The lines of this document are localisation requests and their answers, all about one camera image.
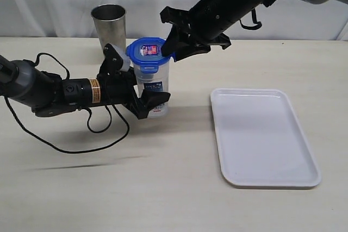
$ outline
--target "white tray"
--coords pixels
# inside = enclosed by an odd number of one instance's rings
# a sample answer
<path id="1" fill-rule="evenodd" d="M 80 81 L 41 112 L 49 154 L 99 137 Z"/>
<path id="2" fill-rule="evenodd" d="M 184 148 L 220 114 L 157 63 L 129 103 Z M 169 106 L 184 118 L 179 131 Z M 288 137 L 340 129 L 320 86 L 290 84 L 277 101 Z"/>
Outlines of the white tray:
<path id="1" fill-rule="evenodd" d="M 221 171 L 241 187 L 308 189 L 321 174 L 287 95 L 215 89 L 210 99 Z"/>

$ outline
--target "white backdrop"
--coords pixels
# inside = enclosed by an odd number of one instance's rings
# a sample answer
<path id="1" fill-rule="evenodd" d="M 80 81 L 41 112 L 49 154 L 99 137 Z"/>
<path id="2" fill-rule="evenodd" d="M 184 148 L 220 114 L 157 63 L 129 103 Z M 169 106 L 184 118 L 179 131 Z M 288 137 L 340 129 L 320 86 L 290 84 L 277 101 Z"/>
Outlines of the white backdrop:
<path id="1" fill-rule="evenodd" d="M 90 11 L 104 3 L 127 9 L 127 36 L 167 37 L 161 10 L 169 5 L 189 9 L 198 0 L 0 0 L 1 36 L 96 37 Z M 262 29 L 252 32 L 239 24 L 226 34 L 231 39 L 348 40 L 348 5 L 329 1 L 311 5 L 299 0 L 278 0 L 257 8 Z"/>

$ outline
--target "blue lid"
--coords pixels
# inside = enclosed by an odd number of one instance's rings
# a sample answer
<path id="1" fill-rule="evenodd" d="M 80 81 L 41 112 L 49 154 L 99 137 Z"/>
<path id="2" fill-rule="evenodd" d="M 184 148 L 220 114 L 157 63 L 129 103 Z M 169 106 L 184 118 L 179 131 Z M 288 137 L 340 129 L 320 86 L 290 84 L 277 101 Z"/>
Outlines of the blue lid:
<path id="1" fill-rule="evenodd" d="M 165 41 L 158 37 L 143 37 L 127 47 L 126 54 L 139 65 L 143 73 L 157 73 L 159 66 L 167 63 L 171 55 L 163 57 L 161 47 Z"/>

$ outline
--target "label on container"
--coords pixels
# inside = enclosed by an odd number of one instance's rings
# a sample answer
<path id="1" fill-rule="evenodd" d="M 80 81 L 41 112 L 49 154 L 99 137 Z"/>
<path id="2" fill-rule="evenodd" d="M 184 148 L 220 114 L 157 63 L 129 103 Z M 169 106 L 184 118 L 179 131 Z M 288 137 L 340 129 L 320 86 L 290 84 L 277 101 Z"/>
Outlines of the label on container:
<path id="1" fill-rule="evenodd" d="M 155 83 L 144 83 L 144 89 L 153 91 L 153 92 L 163 92 L 163 85 L 161 81 Z M 152 109 L 153 112 L 159 112 L 163 109 L 164 104 L 160 104 L 159 106 Z"/>
<path id="2" fill-rule="evenodd" d="M 148 55 L 158 55 L 158 47 L 156 45 L 143 45 L 140 49 L 140 53 L 143 57 Z"/>
<path id="3" fill-rule="evenodd" d="M 100 89 L 100 84 L 97 79 L 89 79 L 92 87 L 92 103 L 100 103 L 102 99 L 102 92 Z"/>

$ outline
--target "white table surface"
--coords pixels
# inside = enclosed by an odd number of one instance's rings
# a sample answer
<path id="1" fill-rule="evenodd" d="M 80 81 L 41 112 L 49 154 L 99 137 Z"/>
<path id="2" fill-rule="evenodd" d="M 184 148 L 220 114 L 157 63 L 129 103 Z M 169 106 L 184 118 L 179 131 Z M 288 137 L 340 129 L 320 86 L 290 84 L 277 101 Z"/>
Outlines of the white table surface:
<path id="1" fill-rule="evenodd" d="M 0 38 L 9 60 L 49 52 L 72 78 L 92 78 L 97 39 Z M 24 133 L 1 98 L 1 231 L 348 231 L 348 43 L 233 41 L 229 49 L 172 63 L 170 114 L 130 121 L 106 151 L 66 155 Z M 64 71 L 50 58 L 39 69 Z M 209 95 L 217 87 L 273 88 L 290 98 L 318 161 L 307 191 L 242 190 L 221 175 Z M 125 131 L 86 128 L 85 111 L 36 118 L 12 102 L 33 132 L 65 149 L 106 145 Z M 94 110 L 91 125 L 108 121 Z"/>

